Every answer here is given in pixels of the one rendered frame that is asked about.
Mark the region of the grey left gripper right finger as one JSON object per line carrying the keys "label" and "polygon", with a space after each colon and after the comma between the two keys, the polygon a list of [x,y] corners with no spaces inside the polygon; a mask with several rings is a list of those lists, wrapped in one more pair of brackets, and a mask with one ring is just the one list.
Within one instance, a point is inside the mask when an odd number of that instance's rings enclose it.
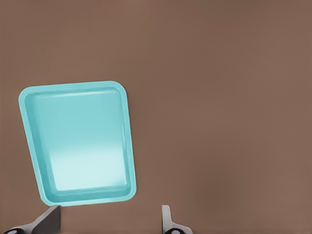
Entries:
{"label": "grey left gripper right finger", "polygon": [[191,228],[174,223],[171,217],[171,210],[169,205],[162,205],[162,234],[193,234]]}

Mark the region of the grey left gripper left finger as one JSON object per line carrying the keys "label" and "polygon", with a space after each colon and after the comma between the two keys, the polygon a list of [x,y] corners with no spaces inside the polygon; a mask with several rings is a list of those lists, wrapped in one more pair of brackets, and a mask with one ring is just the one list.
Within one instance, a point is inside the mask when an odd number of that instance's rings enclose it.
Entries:
{"label": "grey left gripper left finger", "polygon": [[35,221],[13,227],[3,234],[59,234],[60,206],[49,207]]}

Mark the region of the turquoise rectangular tray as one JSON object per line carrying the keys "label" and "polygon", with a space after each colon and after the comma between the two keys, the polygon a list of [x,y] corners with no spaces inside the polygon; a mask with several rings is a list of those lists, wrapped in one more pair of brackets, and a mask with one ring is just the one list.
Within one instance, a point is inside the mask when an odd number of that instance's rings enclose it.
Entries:
{"label": "turquoise rectangular tray", "polygon": [[41,200],[77,206],[137,190],[125,88],[115,81],[31,86],[19,108]]}

